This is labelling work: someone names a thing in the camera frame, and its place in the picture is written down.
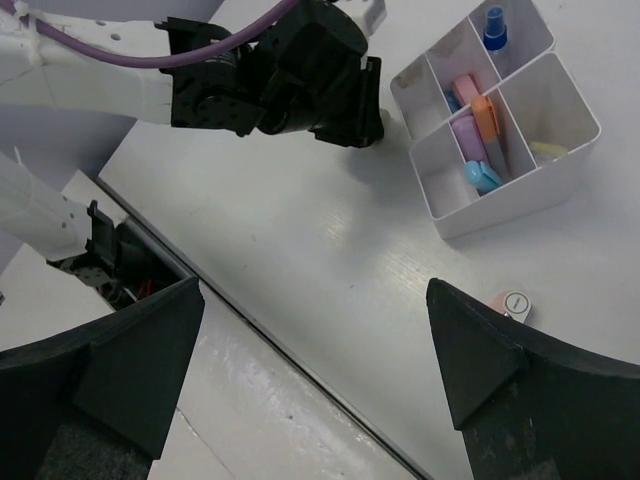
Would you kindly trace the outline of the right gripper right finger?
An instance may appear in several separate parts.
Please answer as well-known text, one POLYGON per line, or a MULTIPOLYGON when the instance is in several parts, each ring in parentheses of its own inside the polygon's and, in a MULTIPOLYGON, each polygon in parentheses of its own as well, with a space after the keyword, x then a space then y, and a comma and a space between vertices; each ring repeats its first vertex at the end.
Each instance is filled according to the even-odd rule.
POLYGON ((636 479, 639 368, 575 347, 429 281, 453 426, 476 479, 636 479))

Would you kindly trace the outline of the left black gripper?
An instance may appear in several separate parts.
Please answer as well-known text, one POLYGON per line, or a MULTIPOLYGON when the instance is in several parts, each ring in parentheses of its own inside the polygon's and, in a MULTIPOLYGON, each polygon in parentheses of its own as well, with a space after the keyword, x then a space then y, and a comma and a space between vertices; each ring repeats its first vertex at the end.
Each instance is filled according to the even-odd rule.
POLYGON ((170 68, 175 128, 240 137, 309 131, 327 143, 367 148, 384 138, 382 60, 366 56, 360 27, 337 5, 301 1, 229 52, 170 68))

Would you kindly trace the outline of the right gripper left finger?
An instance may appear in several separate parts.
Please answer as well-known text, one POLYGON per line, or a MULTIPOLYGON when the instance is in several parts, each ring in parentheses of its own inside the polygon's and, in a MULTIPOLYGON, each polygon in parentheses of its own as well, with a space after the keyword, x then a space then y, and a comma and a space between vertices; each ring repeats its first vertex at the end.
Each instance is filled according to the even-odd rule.
POLYGON ((145 479, 160 459, 205 302, 184 279, 1 354, 4 479, 145 479))

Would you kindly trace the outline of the purple highlighter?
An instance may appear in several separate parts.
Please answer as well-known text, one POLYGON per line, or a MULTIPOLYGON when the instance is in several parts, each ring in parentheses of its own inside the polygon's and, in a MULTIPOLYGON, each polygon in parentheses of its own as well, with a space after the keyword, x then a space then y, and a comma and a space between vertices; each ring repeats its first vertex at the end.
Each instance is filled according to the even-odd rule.
POLYGON ((466 162, 488 160, 478 127, 472 116, 463 116, 452 121, 451 128, 466 162))

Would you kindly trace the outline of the pink small stapler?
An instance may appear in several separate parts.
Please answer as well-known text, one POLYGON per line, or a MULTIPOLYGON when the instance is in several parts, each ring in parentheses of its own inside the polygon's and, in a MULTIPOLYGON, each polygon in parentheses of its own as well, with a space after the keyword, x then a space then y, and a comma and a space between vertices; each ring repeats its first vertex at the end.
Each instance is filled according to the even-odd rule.
POLYGON ((531 299, 521 290, 503 291, 489 303, 489 306, 499 314, 521 324, 527 324, 533 318, 531 299))

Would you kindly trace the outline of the pink highlighter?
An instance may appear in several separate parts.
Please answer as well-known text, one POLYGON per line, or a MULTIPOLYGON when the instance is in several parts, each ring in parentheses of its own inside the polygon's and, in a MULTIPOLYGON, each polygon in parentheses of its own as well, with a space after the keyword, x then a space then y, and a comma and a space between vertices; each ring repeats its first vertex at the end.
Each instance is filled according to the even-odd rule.
POLYGON ((451 82, 451 90, 461 106, 469 104, 476 96, 481 94, 471 74, 456 77, 451 82))

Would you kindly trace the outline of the orange highlighter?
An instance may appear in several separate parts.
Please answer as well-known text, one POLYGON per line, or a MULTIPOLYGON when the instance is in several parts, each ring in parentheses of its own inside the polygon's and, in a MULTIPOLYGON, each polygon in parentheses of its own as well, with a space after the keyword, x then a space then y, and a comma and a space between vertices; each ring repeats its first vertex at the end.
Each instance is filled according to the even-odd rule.
POLYGON ((497 140, 500 128, 492 101, 486 96, 478 95, 471 101, 470 105, 483 142, 488 144, 497 140))

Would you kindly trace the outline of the light blue highlighter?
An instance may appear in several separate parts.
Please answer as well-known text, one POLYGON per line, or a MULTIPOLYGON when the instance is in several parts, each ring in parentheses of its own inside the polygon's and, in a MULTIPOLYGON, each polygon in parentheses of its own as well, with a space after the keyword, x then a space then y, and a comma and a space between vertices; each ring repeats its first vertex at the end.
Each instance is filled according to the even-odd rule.
POLYGON ((480 194, 491 193, 503 185, 501 177, 484 161, 469 161, 464 166, 466 180, 480 194))

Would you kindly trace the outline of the blue white glue tube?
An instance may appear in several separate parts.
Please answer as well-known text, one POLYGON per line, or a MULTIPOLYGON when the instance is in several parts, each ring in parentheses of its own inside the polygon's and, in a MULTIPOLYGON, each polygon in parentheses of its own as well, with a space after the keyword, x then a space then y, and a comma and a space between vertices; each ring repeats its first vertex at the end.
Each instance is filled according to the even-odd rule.
POLYGON ((483 45, 490 53, 504 50, 508 46, 508 28, 502 6, 491 6, 484 17, 483 45))

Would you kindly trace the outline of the yellow white pen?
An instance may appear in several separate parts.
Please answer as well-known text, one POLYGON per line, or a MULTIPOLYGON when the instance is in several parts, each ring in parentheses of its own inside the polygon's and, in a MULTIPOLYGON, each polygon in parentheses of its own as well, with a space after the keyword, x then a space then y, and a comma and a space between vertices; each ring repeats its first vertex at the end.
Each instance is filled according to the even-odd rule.
POLYGON ((568 150, 563 146, 539 141, 532 141, 529 149, 538 163, 553 162, 568 154, 568 150))

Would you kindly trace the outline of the blue usb-like highlighter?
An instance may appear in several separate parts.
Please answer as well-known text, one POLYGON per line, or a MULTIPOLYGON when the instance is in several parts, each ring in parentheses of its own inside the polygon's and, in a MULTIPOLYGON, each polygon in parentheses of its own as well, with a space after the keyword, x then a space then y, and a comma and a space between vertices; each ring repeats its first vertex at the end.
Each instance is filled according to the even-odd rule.
POLYGON ((452 91, 445 91, 444 96, 452 113, 461 109, 460 103, 452 91))

